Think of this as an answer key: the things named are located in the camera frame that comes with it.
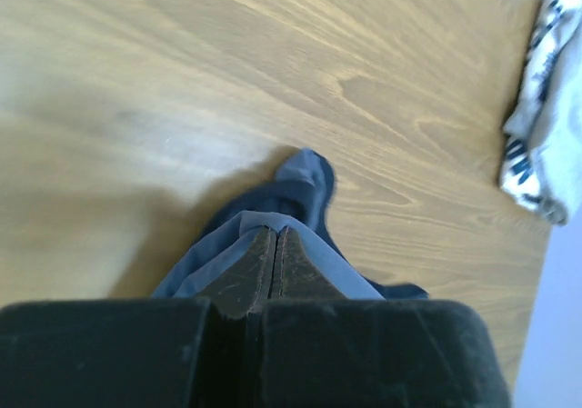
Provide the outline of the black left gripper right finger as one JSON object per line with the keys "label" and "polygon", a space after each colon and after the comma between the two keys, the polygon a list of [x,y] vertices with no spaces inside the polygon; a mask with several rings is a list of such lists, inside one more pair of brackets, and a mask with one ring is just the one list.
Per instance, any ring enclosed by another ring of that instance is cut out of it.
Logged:
{"label": "black left gripper right finger", "polygon": [[297,231],[276,246],[261,323],[262,407],[506,407],[482,318],[454,301],[345,298]]}

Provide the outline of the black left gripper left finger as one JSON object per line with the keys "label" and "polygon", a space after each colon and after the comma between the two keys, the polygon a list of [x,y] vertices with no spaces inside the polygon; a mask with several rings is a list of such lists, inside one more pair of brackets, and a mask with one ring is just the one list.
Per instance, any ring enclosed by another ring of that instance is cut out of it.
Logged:
{"label": "black left gripper left finger", "polygon": [[4,407],[251,407],[276,234],[183,299],[31,302],[1,312]]}

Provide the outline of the blue tank top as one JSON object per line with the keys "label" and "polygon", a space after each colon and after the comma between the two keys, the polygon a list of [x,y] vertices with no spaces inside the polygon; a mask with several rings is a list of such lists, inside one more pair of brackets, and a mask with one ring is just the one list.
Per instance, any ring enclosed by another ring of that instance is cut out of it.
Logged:
{"label": "blue tank top", "polygon": [[361,275],[342,255],[326,226],[335,189],[331,164],[311,149],[286,159],[274,177],[236,196],[207,222],[197,241],[153,292],[155,298],[200,293],[249,249],[259,230],[298,232],[308,258],[349,299],[426,299],[414,284],[382,285]]}

